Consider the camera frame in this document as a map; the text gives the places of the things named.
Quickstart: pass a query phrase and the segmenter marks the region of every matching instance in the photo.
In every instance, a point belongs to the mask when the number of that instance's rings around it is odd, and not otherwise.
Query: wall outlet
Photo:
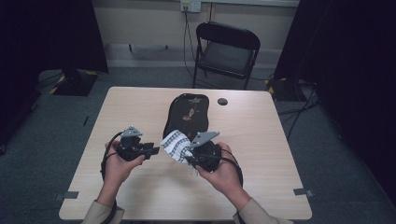
[[[181,0],[180,1],[180,11],[188,11],[188,12],[201,12],[201,2],[198,1],[190,1],[190,0]]]

